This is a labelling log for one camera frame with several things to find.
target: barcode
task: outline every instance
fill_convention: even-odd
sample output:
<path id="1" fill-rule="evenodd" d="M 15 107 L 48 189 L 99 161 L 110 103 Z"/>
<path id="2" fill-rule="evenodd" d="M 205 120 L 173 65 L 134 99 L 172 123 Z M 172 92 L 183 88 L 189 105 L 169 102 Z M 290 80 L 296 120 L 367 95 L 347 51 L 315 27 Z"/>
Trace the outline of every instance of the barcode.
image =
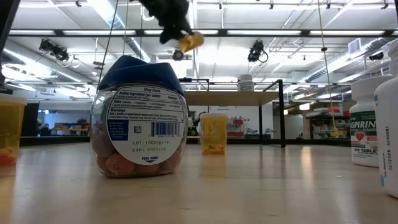
<path id="1" fill-rule="evenodd" d="M 161 135 L 180 135 L 180 125 L 178 123 L 168 122 L 152 122 L 150 125 L 150 136 L 161 136 Z"/>

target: white plastic bottle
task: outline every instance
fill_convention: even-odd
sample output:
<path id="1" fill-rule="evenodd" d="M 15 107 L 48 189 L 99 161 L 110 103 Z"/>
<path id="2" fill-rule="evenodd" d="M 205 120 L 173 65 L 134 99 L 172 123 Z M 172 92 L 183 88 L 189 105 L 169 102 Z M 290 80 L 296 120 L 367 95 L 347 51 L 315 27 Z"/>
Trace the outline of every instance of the white plastic bottle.
<path id="1" fill-rule="evenodd" d="M 241 75 L 238 82 L 238 91 L 254 91 L 254 82 L 251 75 Z"/>
<path id="2" fill-rule="evenodd" d="M 373 95 L 380 84 L 391 78 L 391 75 L 372 77 L 351 85 L 352 98 L 357 102 L 349 109 L 351 155 L 355 164 L 379 167 Z"/>
<path id="3" fill-rule="evenodd" d="M 390 72 L 398 75 L 398 45 L 390 49 Z M 398 197 L 398 78 L 380 85 L 374 93 L 381 187 Z"/>

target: drug facts label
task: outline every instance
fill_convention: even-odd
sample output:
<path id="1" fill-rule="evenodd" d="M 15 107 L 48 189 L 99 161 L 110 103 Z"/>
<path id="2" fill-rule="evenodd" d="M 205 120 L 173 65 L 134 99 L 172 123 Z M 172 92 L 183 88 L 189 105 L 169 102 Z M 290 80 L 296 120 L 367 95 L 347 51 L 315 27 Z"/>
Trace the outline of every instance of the drug facts label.
<path id="1" fill-rule="evenodd" d="M 121 87 L 106 121 L 116 150 L 141 165 L 168 159 L 179 147 L 185 127 L 180 95 L 154 86 Z"/>
<path id="2" fill-rule="evenodd" d="M 376 117 L 374 111 L 350 114 L 353 157 L 369 159 L 378 164 Z"/>

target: red heart logo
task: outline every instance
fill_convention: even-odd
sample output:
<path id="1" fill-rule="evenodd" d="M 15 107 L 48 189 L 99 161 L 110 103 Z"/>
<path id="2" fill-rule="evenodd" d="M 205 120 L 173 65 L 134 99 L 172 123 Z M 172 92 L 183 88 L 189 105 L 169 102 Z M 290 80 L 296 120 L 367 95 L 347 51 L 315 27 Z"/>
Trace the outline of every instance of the red heart logo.
<path id="1" fill-rule="evenodd" d="M 363 137 L 365 137 L 365 133 L 363 133 L 363 132 L 355 133 L 355 137 L 356 137 L 356 139 L 358 139 L 360 141 L 360 140 L 362 140 Z"/>

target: table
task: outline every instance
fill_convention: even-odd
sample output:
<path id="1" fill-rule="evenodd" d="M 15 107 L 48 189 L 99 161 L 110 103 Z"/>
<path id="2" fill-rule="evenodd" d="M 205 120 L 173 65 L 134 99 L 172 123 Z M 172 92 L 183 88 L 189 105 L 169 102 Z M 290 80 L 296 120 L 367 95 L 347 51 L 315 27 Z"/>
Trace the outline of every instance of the table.
<path id="1" fill-rule="evenodd" d="M 350 150 L 189 145 L 172 175 L 108 179 L 88 143 L 23 147 L 16 171 L 0 169 L 1 223 L 397 223 L 398 199 Z"/>
<path id="2" fill-rule="evenodd" d="M 267 91 L 278 85 L 278 92 Z M 262 138 L 262 106 L 279 98 L 280 147 L 285 147 L 285 118 L 283 81 L 277 80 L 261 92 L 255 91 L 185 91 L 187 105 L 194 106 L 258 106 L 259 108 L 259 144 L 264 144 Z"/>

